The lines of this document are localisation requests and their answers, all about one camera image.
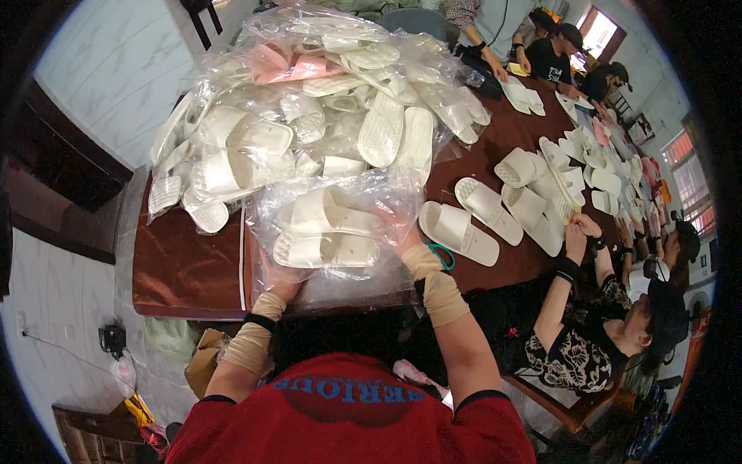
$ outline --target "electrical wire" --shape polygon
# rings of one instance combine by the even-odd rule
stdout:
[[[63,347],[61,345],[54,344],[54,343],[51,343],[51,342],[47,342],[46,340],[41,340],[39,337],[35,337],[33,335],[30,335],[29,333],[26,333],[25,330],[21,332],[21,335],[23,335],[24,337],[28,337],[29,339],[38,340],[41,343],[45,343],[45,344],[48,344],[48,345],[53,346],[53,347],[62,348],[64,351],[67,351],[70,355],[72,355],[72,357],[78,359],[79,361],[84,362],[85,364],[89,364],[89,365],[93,366],[96,369],[100,369],[100,370],[102,370],[105,373],[109,373],[109,374],[115,376],[124,385],[126,385],[127,387],[129,387],[131,390],[136,391],[136,389],[134,387],[132,387],[131,385],[129,385],[126,381],[124,381],[124,379],[122,379],[121,377],[117,376],[116,374],[110,372],[108,369],[104,369],[103,367],[100,367],[98,365],[93,364],[92,362],[88,361],[87,359],[83,359],[83,358],[77,356],[75,353],[69,351],[67,348],[65,348],[65,347]]]

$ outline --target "black t-shirt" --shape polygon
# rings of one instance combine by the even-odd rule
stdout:
[[[531,76],[551,82],[572,84],[569,55],[562,53],[561,56],[557,56],[551,45],[551,39],[536,40],[525,51],[525,56],[531,63]]]
[[[608,95],[608,73],[602,69],[591,71],[585,76],[580,89],[585,95],[597,102],[602,102]]]

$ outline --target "yellow sticky note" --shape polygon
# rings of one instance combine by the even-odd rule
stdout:
[[[528,77],[528,75],[520,68],[518,63],[508,63],[508,66],[510,67],[510,72],[516,76]]]

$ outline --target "beige arm sleeve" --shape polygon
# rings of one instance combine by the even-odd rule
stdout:
[[[285,309],[286,303],[283,300],[272,293],[263,293],[252,307],[252,313],[278,322]],[[223,359],[260,376],[263,374],[268,359],[270,341],[271,333],[268,330],[248,322],[229,342]]]
[[[425,306],[433,328],[446,325],[469,312],[456,281],[441,272],[443,266],[435,253],[425,244],[415,245],[402,256],[402,262],[416,281],[425,279],[422,303]]]

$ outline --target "black and white patterned shirt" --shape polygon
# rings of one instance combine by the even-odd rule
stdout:
[[[568,304],[562,318],[565,326],[548,353],[536,335],[526,341],[528,362],[544,384],[586,393],[601,391],[628,362],[603,329],[603,322],[626,317],[631,308],[626,289],[610,275],[601,292],[600,301],[588,312]]]

